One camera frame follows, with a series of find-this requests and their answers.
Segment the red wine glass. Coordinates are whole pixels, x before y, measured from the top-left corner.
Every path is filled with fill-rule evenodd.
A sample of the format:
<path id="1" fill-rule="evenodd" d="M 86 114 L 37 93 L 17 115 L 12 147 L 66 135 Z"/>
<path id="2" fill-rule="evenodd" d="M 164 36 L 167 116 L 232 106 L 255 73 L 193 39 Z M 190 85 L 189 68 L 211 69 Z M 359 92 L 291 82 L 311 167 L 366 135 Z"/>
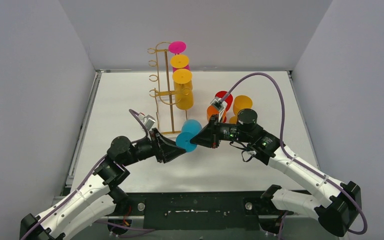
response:
<path id="1" fill-rule="evenodd" d="M 219 91 L 215 94 L 215 97 L 222 99 L 227 94 L 227 91 Z M 232 103 L 233 103 L 233 96 L 229 94 L 227 98 L 224 100 L 224 102 L 227 103 L 227 107 L 225 109 L 224 115 L 223 115 L 223 122 L 225 123 L 227 121 L 227 112 L 230 110 Z"/>

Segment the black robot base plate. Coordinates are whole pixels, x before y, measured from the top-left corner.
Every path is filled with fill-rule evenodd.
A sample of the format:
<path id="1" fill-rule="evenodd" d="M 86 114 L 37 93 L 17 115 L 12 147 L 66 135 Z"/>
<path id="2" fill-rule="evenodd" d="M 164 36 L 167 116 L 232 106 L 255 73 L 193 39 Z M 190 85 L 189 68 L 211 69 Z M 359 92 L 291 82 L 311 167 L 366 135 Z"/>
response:
<path id="1" fill-rule="evenodd" d="M 108 216 L 111 223 L 155 230 L 277 231 L 283 210 L 261 199 L 263 191 L 129 193 Z"/>

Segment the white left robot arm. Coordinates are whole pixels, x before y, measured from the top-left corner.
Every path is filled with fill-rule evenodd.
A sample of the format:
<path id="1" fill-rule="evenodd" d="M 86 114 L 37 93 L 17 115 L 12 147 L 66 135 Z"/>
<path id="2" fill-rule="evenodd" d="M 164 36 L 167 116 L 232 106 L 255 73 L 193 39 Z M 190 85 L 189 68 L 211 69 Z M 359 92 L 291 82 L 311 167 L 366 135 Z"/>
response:
<path id="1" fill-rule="evenodd" d="M 128 210 L 128 195 L 120 184 L 130 175 L 127 166 L 155 157 L 168 163 L 187 151 L 153 128 L 150 136 L 130 141 L 126 136 L 112 140 L 109 149 L 79 186 L 49 209 L 20 222 L 21 240 L 68 240 L 88 225 L 114 213 Z"/>

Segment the orange wine glass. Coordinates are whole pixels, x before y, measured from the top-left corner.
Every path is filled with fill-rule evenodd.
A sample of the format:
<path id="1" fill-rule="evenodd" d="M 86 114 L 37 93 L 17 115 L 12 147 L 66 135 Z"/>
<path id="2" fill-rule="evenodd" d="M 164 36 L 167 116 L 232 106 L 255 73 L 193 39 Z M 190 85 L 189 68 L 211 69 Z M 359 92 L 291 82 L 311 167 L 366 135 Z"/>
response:
<path id="1" fill-rule="evenodd" d="M 222 117 L 221 117 L 221 119 L 220 119 L 220 121 L 221 121 L 222 123 L 225 123 L 225 122 L 227 121 L 226 113 L 227 113 L 227 112 L 224 111 L 224 112 L 223 112 L 223 115 L 222 115 Z M 218 112 L 218 110 L 217 110 L 215 107 L 213 107 L 212 105 L 210 105 L 210 106 L 207 108 L 207 110 L 206 110 L 206 119 L 209 121 L 212 115 L 219 115 L 219 112 Z"/>

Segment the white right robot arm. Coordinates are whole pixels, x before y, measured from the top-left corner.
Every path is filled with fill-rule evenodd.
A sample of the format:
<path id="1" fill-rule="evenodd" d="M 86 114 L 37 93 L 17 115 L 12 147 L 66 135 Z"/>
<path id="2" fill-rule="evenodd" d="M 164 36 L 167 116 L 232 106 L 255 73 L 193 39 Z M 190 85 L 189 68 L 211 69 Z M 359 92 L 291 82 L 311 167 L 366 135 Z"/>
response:
<path id="1" fill-rule="evenodd" d="M 361 189 L 344 183 L 309 165 L 275 135 L 256 123 L 256 118 L 238 119 L 236 124 L 219 122 L 216 115 L 190 142 L 218 148 L 221 141 L 238 143 L 239 149 L 263 164 L 280 171 L 308 193 L 271 185 L 261 195 L 267 214 L 289 211 L 317 220 L 330 234 L 343 237 L 362 211 Z"/>

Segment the blue wine glass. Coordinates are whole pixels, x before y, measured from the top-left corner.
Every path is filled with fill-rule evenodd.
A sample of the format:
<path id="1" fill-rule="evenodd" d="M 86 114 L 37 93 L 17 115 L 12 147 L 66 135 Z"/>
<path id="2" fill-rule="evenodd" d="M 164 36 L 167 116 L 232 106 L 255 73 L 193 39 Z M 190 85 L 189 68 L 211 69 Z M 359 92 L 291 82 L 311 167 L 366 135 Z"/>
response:
<path id="1" fill-rule="evenodd" d="M 190 142 L 202 129 L 201 124 L 194 119 L 186 120 L 181 128 L 181 132 L 177 135 L 175 143 L 178 147 L 186 150 L 187 153 L 194 151 L 197 148 L 196 144 Z"/>

